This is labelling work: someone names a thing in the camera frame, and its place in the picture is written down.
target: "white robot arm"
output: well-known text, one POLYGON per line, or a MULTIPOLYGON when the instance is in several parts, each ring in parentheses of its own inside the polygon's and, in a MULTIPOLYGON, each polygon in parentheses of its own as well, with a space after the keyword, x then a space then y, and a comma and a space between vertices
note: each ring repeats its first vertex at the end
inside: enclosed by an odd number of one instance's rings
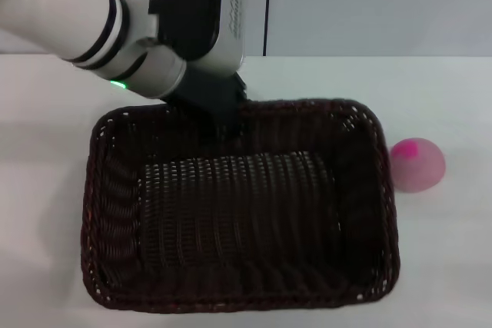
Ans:
POLYGON ((241 0, 0 0, 0 28, 222 124, 245 99, 241 0))

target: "white table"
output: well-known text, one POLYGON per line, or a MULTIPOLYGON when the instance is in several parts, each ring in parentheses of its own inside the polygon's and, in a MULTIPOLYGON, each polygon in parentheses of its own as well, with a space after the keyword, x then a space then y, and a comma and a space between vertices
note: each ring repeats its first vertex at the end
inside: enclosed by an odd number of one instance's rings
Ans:
POLYGON ((50 56, 0 56, 0 326, 66 328, 490 328, 492 59, 249 58, 253 99, 347 97, 392 145, 425 137, 444 182, 397 195, 401 278, 379 303, 339 310, 155 316, 105 310, 81 281, 79 231, 90 132, 150 101, 50 56))

